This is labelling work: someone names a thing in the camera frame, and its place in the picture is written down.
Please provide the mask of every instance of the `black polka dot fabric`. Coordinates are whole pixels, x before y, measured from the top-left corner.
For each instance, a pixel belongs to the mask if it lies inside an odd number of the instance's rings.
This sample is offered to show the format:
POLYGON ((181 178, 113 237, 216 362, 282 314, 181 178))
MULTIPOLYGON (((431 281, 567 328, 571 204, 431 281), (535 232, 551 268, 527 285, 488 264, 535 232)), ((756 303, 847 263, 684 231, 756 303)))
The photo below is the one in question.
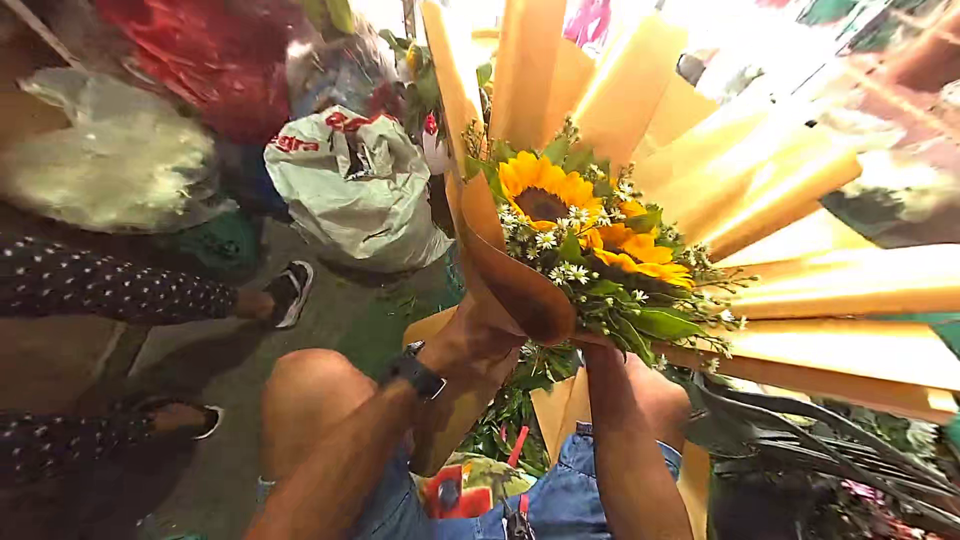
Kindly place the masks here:
POLYGON ((71 417, 0 411, 0 485, 48 479, 150 438, 142 413, 71 417))
POLYGON ((0 233, 0 276, 5 317, 92 313, 173 325, 227 317, 237 298, 223 283, 7 233, 0 233))

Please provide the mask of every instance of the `white plastic bag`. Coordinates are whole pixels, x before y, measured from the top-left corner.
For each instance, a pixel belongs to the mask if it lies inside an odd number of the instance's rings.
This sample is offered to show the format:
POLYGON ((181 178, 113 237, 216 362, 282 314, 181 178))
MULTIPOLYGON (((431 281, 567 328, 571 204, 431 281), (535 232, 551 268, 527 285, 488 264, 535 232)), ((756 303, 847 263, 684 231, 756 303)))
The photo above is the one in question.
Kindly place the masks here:
POLYGON ((73 127, 0 156, 11 203, 107 233, 178 231, 236 208, 216 196, 213 140, 150 92, 64 68, 20 84, 62 107, 73 127))
POLYGON ((430 219, 423 154, 389 116, 331 107, 284 126, 263 157, 325 258, 397 272, 426 266, 453 243, 430 219))

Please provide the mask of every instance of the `black watch strap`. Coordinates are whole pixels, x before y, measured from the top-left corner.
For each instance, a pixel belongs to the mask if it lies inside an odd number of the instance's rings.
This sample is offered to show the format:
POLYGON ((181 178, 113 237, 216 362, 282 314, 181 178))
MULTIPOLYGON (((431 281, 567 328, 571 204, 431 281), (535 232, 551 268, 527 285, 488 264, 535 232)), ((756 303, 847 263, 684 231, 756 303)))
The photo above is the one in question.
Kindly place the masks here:
POLYGON ((417 390, 417 395, 422 399, 425 401, 435 400, 444 391, 446 379, 417 360, 417 353, 422 347, 422 341, 407 345, 403 354, 397 356, 391 362, 382 382, 385 383, 398 377, 406 379, 413 385, 414 389, 417 390))

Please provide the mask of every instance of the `denim shorts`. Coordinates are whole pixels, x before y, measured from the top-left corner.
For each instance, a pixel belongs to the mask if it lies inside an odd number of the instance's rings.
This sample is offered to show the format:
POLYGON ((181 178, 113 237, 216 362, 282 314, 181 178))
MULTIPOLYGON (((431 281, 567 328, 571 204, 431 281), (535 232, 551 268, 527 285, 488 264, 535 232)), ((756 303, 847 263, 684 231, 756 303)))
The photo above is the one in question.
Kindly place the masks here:
MULTIPOLYGON (((663 461, 673 479, 680 475, 680 453, 661 443, 663 461)), ((433 520, 426 516, 417 488, 407 471, 408 457, 398 453, 384 469, 367 509, 357 522, 357 540, 504 540, 503 504, 477 518, 433 520)), ((262 505, 272 482, 261 480, 257 498, 262 505)), ((560 459, 527 492, 527 518, 539 540, 612 538, 597 491, 593 465, 592 426, 578 423, 560 450, 560 459)), ((517 508, 519 497, 507 500, 517 508)))

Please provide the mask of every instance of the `red plastic bag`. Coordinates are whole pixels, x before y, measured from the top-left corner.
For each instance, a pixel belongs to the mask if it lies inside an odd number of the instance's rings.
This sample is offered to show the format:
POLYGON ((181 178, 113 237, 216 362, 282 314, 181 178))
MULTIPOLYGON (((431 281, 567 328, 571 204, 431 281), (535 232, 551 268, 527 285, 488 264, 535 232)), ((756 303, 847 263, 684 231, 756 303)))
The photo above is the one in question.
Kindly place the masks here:
POLYGON ((139 69, 196 107, 218 134, 265 144, 286 123, 280 17, 232 9, 224 0, 96 0, 96 6, 137 44, 139 69))

